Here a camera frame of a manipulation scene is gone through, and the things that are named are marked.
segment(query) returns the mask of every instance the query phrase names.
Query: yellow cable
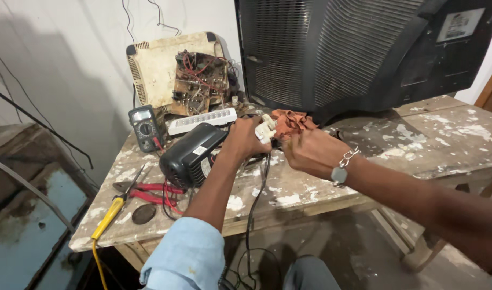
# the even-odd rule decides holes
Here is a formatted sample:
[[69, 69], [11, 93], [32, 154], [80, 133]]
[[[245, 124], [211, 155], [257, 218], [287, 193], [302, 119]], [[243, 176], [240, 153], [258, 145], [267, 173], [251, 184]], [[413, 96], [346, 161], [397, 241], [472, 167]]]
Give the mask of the yellow cable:
[[94, 260], [98, 264], [99, 275], [101, 276], [101, 283], [103, 283], [103, 289], [108, 290], [107, 283], [105, 282], [105, 276], [103, 275], [103, 268], [99, 263], [98, 253], [96, 253], [96, 239], [92, 240], [92, 254], [94, 254]]

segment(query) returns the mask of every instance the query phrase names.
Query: exposed circuit board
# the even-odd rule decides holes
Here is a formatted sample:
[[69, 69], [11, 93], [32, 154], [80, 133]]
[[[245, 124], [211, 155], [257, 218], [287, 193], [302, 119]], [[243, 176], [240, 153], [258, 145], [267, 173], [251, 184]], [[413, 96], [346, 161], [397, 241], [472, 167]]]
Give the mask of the exposed circuit board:
[[179, 52], [171, 113], [198, 115], [227, 97], [228, 61], [198, 52]]

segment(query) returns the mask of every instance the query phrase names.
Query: light blue sleeve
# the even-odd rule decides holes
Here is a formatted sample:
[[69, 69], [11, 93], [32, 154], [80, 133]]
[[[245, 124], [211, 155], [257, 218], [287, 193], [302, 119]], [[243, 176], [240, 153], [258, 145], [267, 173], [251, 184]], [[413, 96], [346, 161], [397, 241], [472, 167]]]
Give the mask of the light blue sleeve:
[[217, 289], [224, 269], [224, 239], [197, 218], [183, 217], [166, 233], [140, 271], [146, 289]]

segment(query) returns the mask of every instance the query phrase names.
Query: orange cloth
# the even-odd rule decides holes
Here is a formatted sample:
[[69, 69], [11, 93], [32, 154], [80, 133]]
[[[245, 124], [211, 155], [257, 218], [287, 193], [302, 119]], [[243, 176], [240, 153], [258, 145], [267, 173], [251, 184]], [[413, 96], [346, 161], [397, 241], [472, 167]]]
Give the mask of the orange cloth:
[[312, 117], [302, 112], [277, 109], [271, 112], [271, 118], [277, 122], [275, 138], [278, 140], [288, 140], [292, 134], [318, 127], [312, 122]]

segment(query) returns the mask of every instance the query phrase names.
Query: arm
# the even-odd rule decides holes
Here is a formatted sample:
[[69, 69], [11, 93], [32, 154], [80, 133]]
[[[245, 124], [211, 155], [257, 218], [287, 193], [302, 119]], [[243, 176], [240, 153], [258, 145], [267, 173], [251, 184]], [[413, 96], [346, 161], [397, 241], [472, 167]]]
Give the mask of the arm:
[[255, 136], [260, 117], [237, 119], [211, 172], [182, 218], [166, 233], [140, 272], [146, 289], [215, 289], [224, 268], [224, 213], [243, 160], [269, 152]]
[[[349, 146], [321, 130], [284, 145], [292, 168], [330, 180]], [[417, 221], [492, 274], [492, 201], [443, 188], [355, 155], [345, 185]]]
[[255, 136], [254, 130], [260, 120], [258, 116], [237, 119], [230, 127], [211, 172], [184, 217], [206, 221], [221, 232], [228, 198], [241, 163], [252, 155], [271, 151], [271, 144], [262, 144]]

